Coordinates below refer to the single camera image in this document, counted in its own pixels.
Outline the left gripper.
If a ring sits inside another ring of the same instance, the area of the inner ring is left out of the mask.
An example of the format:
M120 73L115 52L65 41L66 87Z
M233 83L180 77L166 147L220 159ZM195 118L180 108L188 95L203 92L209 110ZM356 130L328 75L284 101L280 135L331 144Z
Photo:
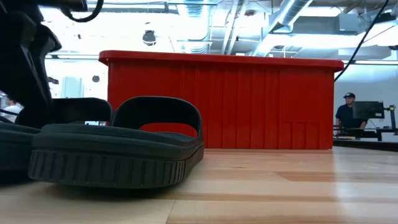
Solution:
M7 11L22 11L1 16L1 91L24 107L17 123L49 123L53 102L45 56L62 45L47 26L25 14L40 12L36 1L1 0L1 4Z

